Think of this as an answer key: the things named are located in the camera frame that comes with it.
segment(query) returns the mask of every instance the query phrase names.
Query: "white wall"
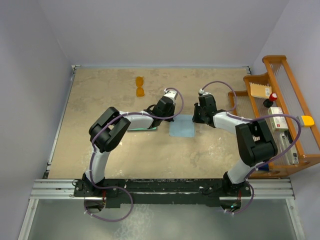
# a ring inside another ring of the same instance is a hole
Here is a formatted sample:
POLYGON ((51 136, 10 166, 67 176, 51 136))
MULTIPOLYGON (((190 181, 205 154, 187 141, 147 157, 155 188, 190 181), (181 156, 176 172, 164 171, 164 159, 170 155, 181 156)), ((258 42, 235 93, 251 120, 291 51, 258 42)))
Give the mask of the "white wall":
POLYGON ((289 0, 38 0, 72 64, 251 65, 289 0))
POLYGON ((37 0, 0 1, 0 239, 18 238, 71 73, 37 0))
MULTIPOLYGON (((290 0, 261 53, 254 74, 266 72, 265 55, 286 55, 303 96, 320 126, 320 1, 290 0)), ((310 240, 320 238, 320 165, 291 177, 304 229, 310 240)))

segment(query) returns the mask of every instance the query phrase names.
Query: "wooden rack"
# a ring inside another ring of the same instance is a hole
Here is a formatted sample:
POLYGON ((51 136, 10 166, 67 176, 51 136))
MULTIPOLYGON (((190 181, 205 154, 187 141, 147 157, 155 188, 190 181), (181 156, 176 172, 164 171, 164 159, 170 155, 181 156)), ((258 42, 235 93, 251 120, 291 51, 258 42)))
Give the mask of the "wooden rack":
MULTIPOLYGON (((250 94, 250 83, 269 85, 272 92, 277 94, 276 106, 281 107, 284 114, 293 116, 312 116, 306 101, 300 91, 297 81, 284 55, 268 55, 262 59, 266 73, 262 75, 247 75, 243 78, 246 91, 236 91, 237 97, 248 97, 254 116, 267 115, 267 108, 262 105, 263 100, 253 97, 250 94)), ((234 94, 228 93, 232 107, 235 105, 234 94)), ((297 131, 294 122, 287 119, 289 132, 293 138, 297 131)), ((252 174, 252 178, 279 178, 286 177, 305 168, 320 163, 320 134, 316 125, 310 129, 303 128, 300 139, 295 144, 299 164, 279 164, 277 160, 269 164, 269 171, 257 171, 252 174)))

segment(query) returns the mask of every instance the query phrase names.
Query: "blue cloth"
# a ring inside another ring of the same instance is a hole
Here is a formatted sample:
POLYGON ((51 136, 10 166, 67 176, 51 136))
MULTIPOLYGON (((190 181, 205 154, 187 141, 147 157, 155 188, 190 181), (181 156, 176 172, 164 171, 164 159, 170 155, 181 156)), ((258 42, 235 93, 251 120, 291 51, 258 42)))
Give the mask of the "blue cloth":
POLYGON ((193 138, 195 136, 195 124, 192 115, 179 114, 170 122, 169 135, 171 137, 193 138))

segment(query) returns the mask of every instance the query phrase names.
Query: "beige table surface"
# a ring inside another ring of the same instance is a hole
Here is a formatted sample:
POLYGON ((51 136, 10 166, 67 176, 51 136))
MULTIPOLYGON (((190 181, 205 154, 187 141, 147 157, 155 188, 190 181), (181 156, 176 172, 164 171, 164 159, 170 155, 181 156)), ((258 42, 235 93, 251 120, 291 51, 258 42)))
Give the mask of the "beige table surface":
MULTIPOLYGON (((77 179, 89 166, 92 146, 89 128, 108 108, 138 112, 156 104, 164 88, 175 87, 184 97, 183 114, 192 115, 198 91, 210 81, 225 81, 245 90, 245 68, 80 68, 64 114, 49 172, 50 179, 77 179), (144 76, 144 97, 136 97, 137 76, 144 76)), ((206 88, 218 109, 229 109, 226 86, 206 88)), ((177 99, 176 112, 181 106, 177 99)), ((127 132, 112 151, 107 178, 221 178, 239 159, 235 135, 204 124, 195 137, 169 136, 169 123, 157 131, 127 132)))

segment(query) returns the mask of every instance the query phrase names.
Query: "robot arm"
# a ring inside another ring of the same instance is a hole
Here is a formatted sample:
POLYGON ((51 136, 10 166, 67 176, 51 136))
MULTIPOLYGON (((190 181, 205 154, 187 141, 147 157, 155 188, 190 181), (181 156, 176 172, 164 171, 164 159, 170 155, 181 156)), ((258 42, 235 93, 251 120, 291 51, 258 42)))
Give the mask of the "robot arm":
POLYGON ((253 168, 277 155, 278 148, 265 120, 234 119, 225 110, 217 110, 215 98, 209 92, 200 90, 198 99, 199 103, 194 104, 194 123, 236 134, 240 159, 223 176, 227 189, 243 184, 253 168))
MULTIPOLYGON (((149 114, 156 117, 170 117, 174 115, 177 92, 174 90, 165 91, 164 96, 157 104, 151 105, 148 109, 141 111, 142 114, 149 114)), ((89 130, 90 141, 114 118, 126 112, 118 111, 114 107, 109 107, 99 119, 91 126, 89 130)), ((127 115, 115 121, 112 125, 103 131, 95 140, 94 145, 99 149, 94 156, 92 169, 85 171, 86 178, 90 180, 90 171, 92 171, 92 178, 95 183, 99 183, 105 178, 105 168, 107 165, 110 152, 115 149, 128 130, 132 129, 151 129, 160 125, 162 119, 153 118, 147 115, 127 115)))

